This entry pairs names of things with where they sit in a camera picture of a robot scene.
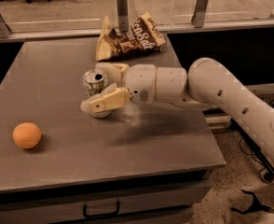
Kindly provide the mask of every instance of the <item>black handle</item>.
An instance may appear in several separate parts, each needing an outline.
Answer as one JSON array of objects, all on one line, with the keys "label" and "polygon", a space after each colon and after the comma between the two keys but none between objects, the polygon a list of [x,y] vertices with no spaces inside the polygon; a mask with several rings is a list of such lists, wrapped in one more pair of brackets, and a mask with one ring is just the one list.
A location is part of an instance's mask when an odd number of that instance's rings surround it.
[{"label": "black handle", "polygon": [[89,215],[88,214],[88,207],[86,205],[83,206],[83,216],[87,220],[95,220],[100,218],[108,218],[108,217],[114,217],[118,214],[120,209],[120,201],[116,202],[116,211],[112,213],[105,213],[105,214],[96,214],[96,215]]}]

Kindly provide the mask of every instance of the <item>gray tabletop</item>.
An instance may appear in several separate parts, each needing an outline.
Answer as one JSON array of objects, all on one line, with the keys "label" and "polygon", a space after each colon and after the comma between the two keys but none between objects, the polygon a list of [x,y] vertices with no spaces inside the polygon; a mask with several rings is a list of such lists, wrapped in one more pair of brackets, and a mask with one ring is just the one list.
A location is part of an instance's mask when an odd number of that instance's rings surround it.
[{"label": "gray tabletop", "polygon": [[[0,87],[0,192],[63,187],[223,166],[201,112],[129,104],[107,119],[80,110],[84,72],[97,38],[27,42]],[[180,66],[168,40],[161,53],[125,61]],[[24,121],[42,131],[32,150],[12,131]]]}]

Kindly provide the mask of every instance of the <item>floor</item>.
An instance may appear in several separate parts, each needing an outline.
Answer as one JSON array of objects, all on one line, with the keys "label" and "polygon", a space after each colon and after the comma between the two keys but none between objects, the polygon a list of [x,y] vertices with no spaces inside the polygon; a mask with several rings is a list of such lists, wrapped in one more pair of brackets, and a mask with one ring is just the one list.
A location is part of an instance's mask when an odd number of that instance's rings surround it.
[{"label": "floor", "polygon": [[[189,23],[196,0],[129,0],[130,23],[149,11],[157,24]],[[210,0],[206,21],[267,19],[274,0]],[[103,16],[116,20],[116,0],[5,0],[0,12],[14,32],[61,29],[100,28]],[[227,165],[212,174],[212,189],[201,203],[194,205],[189,224],[274,224],[274,214],[256,212],[242,216],[230,207],[247,209],[252,197],[241,189],[252,191],[261,203],[274,208],[274,180],[267,184],[260,177],[263,168],[237,131],[229,129],[229,117],[209,116],[207,121],[221,148]]]}]

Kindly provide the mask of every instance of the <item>drawer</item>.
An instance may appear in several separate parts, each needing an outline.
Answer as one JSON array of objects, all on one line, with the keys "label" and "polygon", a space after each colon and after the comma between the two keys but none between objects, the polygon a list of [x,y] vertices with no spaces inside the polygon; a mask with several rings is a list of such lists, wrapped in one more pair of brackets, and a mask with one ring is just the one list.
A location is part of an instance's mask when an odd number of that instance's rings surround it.
[{"label": "drawer", "polygon": [[58,200],[55,205],[0,212],[0,223],[40,224],[82,219],[84,206],[89,216],[114,213],[118,203],[118,215],[182,205],[192,206],[193,203],[199,203],[210,188],[210,181],[202,180],[142,189],[124,189],[118,191],[117,196],[112,193],[98,193],[98,199],[93,196],[91,201],[60,204]]}]

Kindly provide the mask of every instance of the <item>glass partition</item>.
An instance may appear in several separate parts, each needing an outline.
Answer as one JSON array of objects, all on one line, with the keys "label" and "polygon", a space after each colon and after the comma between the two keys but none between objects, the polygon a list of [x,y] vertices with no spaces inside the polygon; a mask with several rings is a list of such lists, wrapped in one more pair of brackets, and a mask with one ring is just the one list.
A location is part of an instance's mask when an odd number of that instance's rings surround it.
[{"label": "glass partition", "polygon": [[[148,11],[157,25],[191,24],[197,0],[128,0],[129,24]],[[15,33],[118,26],[116,0],[4,0],[0,13]],[[209,0],[206,22],[274,18],[274,0]]]}]

